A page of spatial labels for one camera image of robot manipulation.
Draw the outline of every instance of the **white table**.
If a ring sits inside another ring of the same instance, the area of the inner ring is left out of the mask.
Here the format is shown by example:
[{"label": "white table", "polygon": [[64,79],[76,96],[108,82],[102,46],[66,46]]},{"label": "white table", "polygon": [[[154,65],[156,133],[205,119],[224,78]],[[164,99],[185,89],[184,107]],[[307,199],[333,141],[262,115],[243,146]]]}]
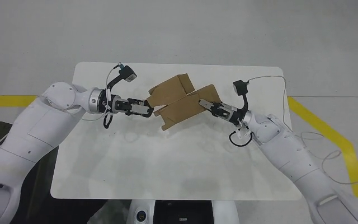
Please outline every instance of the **white table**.
[{"label": "white table", "polygon": [[[83,62],[73,83],[104,88],[115,63]],[[138,78],[112,90],[122,98],[144,99],[153,86],[188,73],[194,87],[214,84],[227,104],[243,101],[232,82],[282,75],[277,67],[132,64]],[[284,82],[263,78],[250,82],[249,108],[282,118]],[[290,125],[288,103],[286,122]],[[97,115],[85,115],[93,118]],[[80,121],[60,145],[51,194],[55,198],[296,200],[296,187],[264,157],[254,143],[237,148],[228,135],[234,127],[209,112],[162,131],[162,118],[116,114],[109,129],[102,120]]]}]

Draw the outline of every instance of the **cardboard box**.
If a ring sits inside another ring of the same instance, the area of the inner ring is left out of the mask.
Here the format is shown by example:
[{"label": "cardboard box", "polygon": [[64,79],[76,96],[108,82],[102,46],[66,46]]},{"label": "cardboard box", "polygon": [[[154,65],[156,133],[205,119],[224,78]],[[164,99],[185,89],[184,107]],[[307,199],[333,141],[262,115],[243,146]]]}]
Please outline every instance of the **cardboard box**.
[{"label": "cardboard box", "polygon": [[199,104],[200,99],[209,102],[221,102],[214,85],[208,85],[192,92],[184,98],[154,112],[155,116],[161,115],[165,122],[165,125],[162,126],[162,130],[167,130],[175,124],[205,111],[205,108]]},{"label": "cardboard box", "polygon": [[151,107],[169,105],[194,90],[188,74],[179,74],[150,89],[147,100]]}]

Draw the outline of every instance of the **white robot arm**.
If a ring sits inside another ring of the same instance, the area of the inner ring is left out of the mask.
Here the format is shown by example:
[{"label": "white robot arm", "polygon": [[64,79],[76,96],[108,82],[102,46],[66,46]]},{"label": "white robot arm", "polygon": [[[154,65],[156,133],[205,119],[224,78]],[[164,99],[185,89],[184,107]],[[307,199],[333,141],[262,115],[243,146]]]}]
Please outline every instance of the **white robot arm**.
[{"label": "white robot arm", "polygon": [[[109,83],[108,89],[121,79],[133,80],[133,70],[123,66],[121,69],[120,72],[128,71],[129,75],[123,77],[122,73]],[[107,105],[107,95],[105,90],[98,88],[86,90],[81,86],[58,82],[17,117],[0,145],[0,224],[8,224],[14,217],[22,183],[32,167],[65,140],[85,112],[121,112],[144,117],[151,116],[153,112],[146,100],[124,100],[118,95],[111,95]]]},{"label": "white robot arm", "polygon": [[285,124],[273,115],[255,114],[248,110],[247,82],[234,82],[242,109],[200,100],[199,104],[214,116],[246,128],[267,159],[300,190],[307,201],[314,224],[358,223],[358,210],[344,192],[336,189],[312,161],[307,149]]}]

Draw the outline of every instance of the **gray floor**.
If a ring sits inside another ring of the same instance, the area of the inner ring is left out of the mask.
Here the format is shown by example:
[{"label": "gray floor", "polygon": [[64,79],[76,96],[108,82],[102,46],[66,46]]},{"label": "gray floor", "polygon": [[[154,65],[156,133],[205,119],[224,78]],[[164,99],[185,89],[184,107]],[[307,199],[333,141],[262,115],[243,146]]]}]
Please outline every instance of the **gray floor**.
[{"label": "gray floor", "polygon": [[[357,148],[357,12],[356,0],[4,0],[0,95],[70,82],[82,61],[278,66],[289,96],[335,96],[297,99]],[[0,108],[0,120],[13,122],[20,111]],[[296,132],[312,130],[291,117]],[[335,150],[322,141],[309,146],[320,155]],[[327,167],[347,181],[341,158]],[[121,220],[120,204],[101,216]],[[238,202],[238,210],[245,224],[310,223],[304,200]]]}]

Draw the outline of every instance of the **yellow floor stripe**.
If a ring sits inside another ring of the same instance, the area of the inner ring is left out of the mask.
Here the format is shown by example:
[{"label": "yellow floor stripe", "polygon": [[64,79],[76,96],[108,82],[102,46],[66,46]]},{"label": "yellow floor stripe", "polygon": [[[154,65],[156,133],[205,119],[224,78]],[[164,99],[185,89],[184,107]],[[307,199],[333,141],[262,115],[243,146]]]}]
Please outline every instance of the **yellow floor stripe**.
[{"label": "yellow floor stripe", "polygon": [[[25,107],[33,102],[35,98],[36,96],[0,96],[0,107]],[[292,97],[288,97],[288,102],[290,109],[294,113],[342,150],[350,181],[358,181],[358,160],[353,144]],[[355,197],[358,197],[358,184],[352,185],[352,190]]]},{"label": "yellow floor stripe", "polygon": [[[288,102],[290,109],[294,113],[341,149],[350,181],[358,181],[358,160],[353,144],[292,97],[288,97]],[[358,184],[352,185],[352,190],[354,196],[358,197]]]},{"label": "yellow floor stripe", "polygon": [[25,107],[35,100],[36,96],[0,96],[0,106]]}]

